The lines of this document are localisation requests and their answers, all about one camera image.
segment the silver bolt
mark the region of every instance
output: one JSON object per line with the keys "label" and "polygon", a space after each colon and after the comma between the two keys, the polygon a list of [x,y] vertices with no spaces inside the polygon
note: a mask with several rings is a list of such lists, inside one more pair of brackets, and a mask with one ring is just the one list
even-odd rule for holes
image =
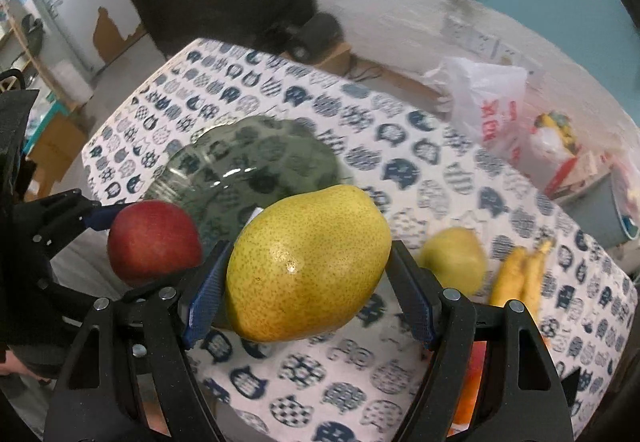
{"label": "silver bolt", "polygon": [[131,347],[131,351],[133,352],[133,356],[135,358],[141,358],[146,356],[146,346],[145,345],[140,345],[138,343],[136,343],[135,345],[133,345]]}
{"label": "silver bolt", "polygon": [[109,298],[108,297],[99,297],[94,301],[95,310],[104,310],[109,306]]}
{"label": "silver bolt", "polygon": [[458,301],[460,299],[460,292],[450,287],[442,291],[442,295],[449,301]]}
{"label": "silver bolt", "polygon": [[512,299],[509,302],[509,308],[514,312],[524,312],[524,304],[522,301],[518,301],[517,299]]}
{"label": "silver bolt", "polygon": [[160,299],[171,299],[175,296],[175,289],[173,287],[162,287],[158,292]]}

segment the power outlet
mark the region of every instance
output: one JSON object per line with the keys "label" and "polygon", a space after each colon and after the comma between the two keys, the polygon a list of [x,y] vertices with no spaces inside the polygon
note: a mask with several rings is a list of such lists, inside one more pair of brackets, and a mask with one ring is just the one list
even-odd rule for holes
{"label": "power outlet", "polygon": [[498,39],[495,36],[472,29],[469,34],[468,50],[475,52],[483,60],[489,61],[494,56],[497,43]]}
{"label": "power outlet", "polygon": [[542,70],[542,65],[524,54],[521,55],[517,65],[527,69],[527,83],[529,86],[536,90],[540,89],[542,80],[545,77],[545,71]]}
{"label": "power outlet", "polygon": [[498,42],[495,48],[494,61],[500,65],[516,65],[522,57],[519,50],[505,42]]}
{"label": "power outlet", "polygon": [[454,16],[445,16],[440,34],[452,44],[468,48],[472,27]]}

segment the yellow pear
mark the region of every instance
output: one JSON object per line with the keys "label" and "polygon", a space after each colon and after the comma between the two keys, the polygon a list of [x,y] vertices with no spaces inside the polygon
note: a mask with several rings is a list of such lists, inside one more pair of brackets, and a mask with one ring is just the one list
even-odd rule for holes
{"label": "yellow pear", "polygon": [[359,188],[338,185],[267,207],[240,233],[226,272],[226,313],[255,342],[337,329],[385,270],[391,232]]}
{"label": "yellow pear", "polygon": [[465,296],[480,290],[486,272],[486,255],[471,229],[451,227],[428,239],[418,265],[430,269],[440,284],[458,289]]}

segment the tablecloth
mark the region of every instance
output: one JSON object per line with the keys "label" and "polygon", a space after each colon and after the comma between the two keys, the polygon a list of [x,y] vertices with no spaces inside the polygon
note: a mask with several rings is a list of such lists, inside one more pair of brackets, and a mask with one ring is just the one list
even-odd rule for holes
{"label": "tablecloth", "polygon": [[[552,235],[539,328],[562,377],[580,366],[579,434],[620,360],[638,301],[606,252],[517,171],[431,114],[280,57],[197,40],[143,83],[82,151],[104,204],[143,195],[170,155],[252,114],[297,119],[331,146],[410,250],[459,225],[490,257],[488,295],[514,245]],[[190,352],[204,390],[282,442],[389,441],[428,362],[383,278],[366,307],[324,336],[276,345],[212,330]]]}

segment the white plastic bag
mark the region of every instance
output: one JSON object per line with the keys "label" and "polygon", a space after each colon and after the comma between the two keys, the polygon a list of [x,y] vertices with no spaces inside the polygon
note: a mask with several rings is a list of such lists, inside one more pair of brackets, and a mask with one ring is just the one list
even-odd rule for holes
{"label": "white plastic bag", "polygon": [[526,69],[445,58],[437,69],[424,74],[422,82],[444,96],[440,109],[450,111],[457,130],[515,164]]}

